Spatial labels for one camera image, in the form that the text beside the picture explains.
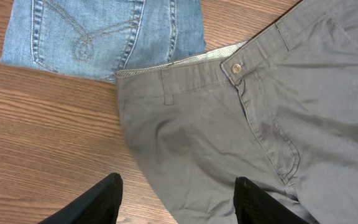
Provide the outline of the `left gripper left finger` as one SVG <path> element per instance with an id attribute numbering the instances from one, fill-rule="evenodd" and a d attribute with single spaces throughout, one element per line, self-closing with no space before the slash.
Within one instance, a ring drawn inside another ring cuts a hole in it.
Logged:
<path id="1" fill-rule="evenodd" d="M 121 175 L 111 173 L 40 224 L 116 224 L 122 196 Z"/>

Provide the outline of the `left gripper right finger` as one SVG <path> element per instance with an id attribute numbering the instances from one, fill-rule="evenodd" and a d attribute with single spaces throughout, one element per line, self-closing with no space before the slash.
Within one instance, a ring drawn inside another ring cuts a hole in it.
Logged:
<path id="1" fill-rule="evenodd" d="M 233 196 L 238 224 L 308 224 L 246 177 L 237 177 Z"/>

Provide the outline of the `grey khaki shorts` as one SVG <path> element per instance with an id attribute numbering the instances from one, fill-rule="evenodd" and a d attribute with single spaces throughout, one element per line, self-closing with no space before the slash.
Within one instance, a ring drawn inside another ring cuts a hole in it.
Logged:
<path id="1" fill-rule="evenodd" d="M 310 223 L 358 223 L 358 0 L 298 3 L 250 41 L 116 73 L 121 125 L 178 223 L 235 223 L 247 177 Z"/>

